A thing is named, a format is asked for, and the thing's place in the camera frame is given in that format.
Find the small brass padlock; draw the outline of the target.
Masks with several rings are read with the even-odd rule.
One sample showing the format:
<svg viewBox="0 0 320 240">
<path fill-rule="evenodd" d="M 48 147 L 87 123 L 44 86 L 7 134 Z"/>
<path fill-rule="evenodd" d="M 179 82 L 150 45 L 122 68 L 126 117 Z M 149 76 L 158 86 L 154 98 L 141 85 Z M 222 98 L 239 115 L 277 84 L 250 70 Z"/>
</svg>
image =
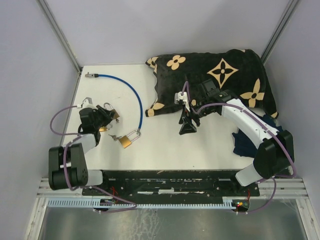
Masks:
<svg viewBox="0 0 320 240">
<path fill-rule="evenodd" d="M 108 124 L 108 125 L 106 125 L 106 126 L 101 126 L 101 127 L 99 128 L 99 131 L 100 131 L 100 132 L 106 132 L 106 131 L 110 130 L 112 127 L 113 127 L 112 124 Z"/>
</svg>

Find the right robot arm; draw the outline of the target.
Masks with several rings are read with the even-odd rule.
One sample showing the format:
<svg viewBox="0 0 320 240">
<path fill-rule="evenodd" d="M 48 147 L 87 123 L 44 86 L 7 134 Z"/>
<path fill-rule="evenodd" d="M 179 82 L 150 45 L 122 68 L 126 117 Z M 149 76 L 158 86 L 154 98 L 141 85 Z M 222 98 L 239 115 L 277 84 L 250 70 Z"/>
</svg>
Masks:
<svg viewBox="0 0 320 240">
<path fill-rule="evenodd" d="M 200 118 L 218 113 L 236 124 L 257 149 L 253 162 L 231 178 L 231 193 L 240 196 L 252 183 L 261 183 L 275 176 L 283 177 L 281 172 L 288 167 L 292 168 L 289 178 L 297 175 L 293 136 L 289 131 L 278 131 L 268 125 L 250 111 L 232 91 L 218 89 L 212 80 L 204 81 L 199 88 L 201 99 L 195 106 L 191 104 L 188 82 L 184 83 L 182 91 L 175 93 L 175 104 L 182 106 L 179 134 L 197 132 Z"/>
</svg>

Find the black floral patterned blanket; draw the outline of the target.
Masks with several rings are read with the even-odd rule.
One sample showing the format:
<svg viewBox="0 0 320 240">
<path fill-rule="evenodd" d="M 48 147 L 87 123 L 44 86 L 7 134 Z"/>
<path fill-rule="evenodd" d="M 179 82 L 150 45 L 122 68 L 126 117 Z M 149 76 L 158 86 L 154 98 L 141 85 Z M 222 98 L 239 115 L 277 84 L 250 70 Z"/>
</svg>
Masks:
<svg viewBox="0 0 320 240">
<path fill-rule="evenodd" d="M 162 54 L 149 58 L 146 65 L 156 77 L 156 99 L 145 111 L 147 117 L 180 111 L 174 98 L 185 82 L 193 103 L 205 99 L 202 84 L 209 82 L 215 89 L 231 91 L 248 108 L 260 108 L 274 119 L 279 116 L 265 67 L 251 49 Z"/>
</svg>

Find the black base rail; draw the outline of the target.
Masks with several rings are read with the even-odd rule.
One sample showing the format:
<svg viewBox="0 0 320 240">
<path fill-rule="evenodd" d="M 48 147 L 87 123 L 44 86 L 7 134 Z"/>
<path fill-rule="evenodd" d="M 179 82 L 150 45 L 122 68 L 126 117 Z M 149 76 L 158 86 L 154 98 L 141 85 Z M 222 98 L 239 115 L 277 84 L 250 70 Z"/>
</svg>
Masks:
<svg viewBox="0 0 320 240">
<path fill-rule="evenodd" d="M 210 198 L 259 197 L 256 183 L 239 186 L 234 170 L 104 170 L 99 188 L 130 201 L 164 202 L 177 196 L 208 202 Z"/>
</svg>

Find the brass padlock with key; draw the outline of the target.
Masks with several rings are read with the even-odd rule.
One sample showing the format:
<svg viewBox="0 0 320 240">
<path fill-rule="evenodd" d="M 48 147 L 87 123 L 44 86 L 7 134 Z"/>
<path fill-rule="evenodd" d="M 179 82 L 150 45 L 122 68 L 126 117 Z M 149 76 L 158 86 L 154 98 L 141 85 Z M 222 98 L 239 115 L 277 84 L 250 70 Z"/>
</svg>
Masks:
<svg viewBox="0 0 320 240">
<path fill-rule="evenodd" d="M 118 123 L 120 122 L 120 120 L 119 120 L 120 115 L 119 115 L 118 112 L 113 108 L 113 106 L 112 106 L 110 103 L 105 102 L 105 103 L 103 104 L 103 107 L 104 107 L 106 110 L 114 113 L 114 114 L 113 114 L 113 119 L 114 119 L 114 120 L 116 121 L 116 123 L 118 124 Z"/>
</svg>

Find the large brass padlock with keys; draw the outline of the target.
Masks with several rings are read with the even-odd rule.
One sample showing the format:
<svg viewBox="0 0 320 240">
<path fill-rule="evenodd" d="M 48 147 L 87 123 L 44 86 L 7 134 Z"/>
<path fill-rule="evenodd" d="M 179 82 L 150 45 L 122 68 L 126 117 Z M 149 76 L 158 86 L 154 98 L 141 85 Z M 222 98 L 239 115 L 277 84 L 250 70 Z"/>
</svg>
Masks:
<svg viewBox="0 0 320 240">
<path fill-rule="evenodd" d="M 116 136 L 114 134 L 109 135 L 115 142 L 119 142 L 121 146 L 125 149 L 129 147 L 134 141 L 141 137 L 141 132 L 139 130 L 133 130 L 127 135 Z"/>
</svg>

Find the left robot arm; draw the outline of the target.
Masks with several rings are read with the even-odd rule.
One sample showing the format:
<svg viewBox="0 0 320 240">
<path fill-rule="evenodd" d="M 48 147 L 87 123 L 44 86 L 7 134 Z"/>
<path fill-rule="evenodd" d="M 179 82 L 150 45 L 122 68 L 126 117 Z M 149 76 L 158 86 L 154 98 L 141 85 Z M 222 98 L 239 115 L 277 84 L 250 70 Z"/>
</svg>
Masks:
<svg viewBox="0 0 320 240">
<path fill-rule="evenodd" d="M 66 145 L 48 151 L 48 182 L 52 190 L 93 186 L 99 195 L 106 195 L 111 183 L 103 178 L 101 170 L 89 170 L 85 154 L 95 148 L 101 139 L 100 129 L 115 119 L 115 112 L 100 105 L 78 104 L 81 124 L 76 137 Z"/>
</svg>

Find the dark blue cloth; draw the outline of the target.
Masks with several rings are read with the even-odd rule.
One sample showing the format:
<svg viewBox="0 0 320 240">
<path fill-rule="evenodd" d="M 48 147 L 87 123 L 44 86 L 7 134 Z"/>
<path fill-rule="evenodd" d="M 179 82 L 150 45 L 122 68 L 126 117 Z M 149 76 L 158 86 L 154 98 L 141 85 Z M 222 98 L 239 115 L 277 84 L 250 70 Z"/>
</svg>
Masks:
<svg viewBox="0 0 320 240">
<path fill-rule="evenodd" d="M 283 131 L 281 125 L 277 125 L 276 122 L 268 115 L 264 114 L 263 116 L 256 116 L 261 119 L 266 124 L 270 125 L 273 128 L 276 128 L 279 132 Z M 240 157 L 249 157 L 254 158 L 257 154 L 257 148 L 254 143 L 241 131 L 238 129 L 237 132 L 232 133 L 234 148 L 233 153 Z"/>
</svg>

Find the left aluminium frame post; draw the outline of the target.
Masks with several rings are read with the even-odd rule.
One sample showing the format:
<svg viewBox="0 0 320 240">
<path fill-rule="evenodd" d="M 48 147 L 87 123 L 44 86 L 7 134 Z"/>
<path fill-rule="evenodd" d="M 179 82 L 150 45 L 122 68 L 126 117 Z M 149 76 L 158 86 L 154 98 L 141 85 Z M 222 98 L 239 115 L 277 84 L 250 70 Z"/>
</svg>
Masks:
<svg viewBox="0 0 320 240">
<path fill-rule="evenodd" d="M 78 73 L 82 71 L 82 67 L 79 64 L 75 54 L 73 53 L 71 46 L 65 37 L 62 29 L 60 28 L 50 6 L 46 0 L 36 0 L 38 6 L 40 7 L 42 13 L 44 14 L 45 18 L 47 19 L 51 29 L 53 30 L 57 40 L 61 44 L 62 48 L 64 49 L 65 53 L 67 54 L 69 60 L 71 61 L 73 67 L 76 69 Z"/>
</svg>

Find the aluminium frame post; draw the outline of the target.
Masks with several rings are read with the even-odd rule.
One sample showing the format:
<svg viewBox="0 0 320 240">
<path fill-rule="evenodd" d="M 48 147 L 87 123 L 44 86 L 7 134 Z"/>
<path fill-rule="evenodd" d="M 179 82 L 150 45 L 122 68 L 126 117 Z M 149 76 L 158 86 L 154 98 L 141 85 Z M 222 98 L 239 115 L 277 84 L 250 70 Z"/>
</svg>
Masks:
<svg viewBox="0 0 320 240">
<path fill-rule="evenodd" d="M 300 0 L 289 0 L 262 54 L 261 61 L 265 65 L 282 33 L 297 10 Z"/>
<path fill-rule="evenodd" d="M 60 28 L 50 6 L 46 0 L 36 0 L 38 6 L 40 7 L 42 13 L 44 14 L 45 18 L 47 19 L 51 29 L 53 30 L 57 40 L 61 44 L 62 48 L 64 49 L 65 53 L 67 54 L 69 60 L 71 61 L 73 67 L 76 69 L 78 73 L 82 71 L 82 67 L 79 64 L 75 54 L 73 53 L 71 46 L 65 37 L 62 29 Z"/>
</svg>

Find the right aluminium frame post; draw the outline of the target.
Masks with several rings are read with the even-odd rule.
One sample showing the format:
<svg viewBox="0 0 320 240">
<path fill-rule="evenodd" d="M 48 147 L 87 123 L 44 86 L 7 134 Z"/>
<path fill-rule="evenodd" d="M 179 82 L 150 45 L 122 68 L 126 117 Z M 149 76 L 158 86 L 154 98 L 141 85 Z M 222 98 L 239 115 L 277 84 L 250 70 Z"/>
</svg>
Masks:
<svg viewBox="0 0 320 240">
<path fill-rule="evenodd" d="M 262 54 L 261 61 L 265 65 L 282 33 L 297 10 L 300 0 L 289 0 Z"/>
</svg>

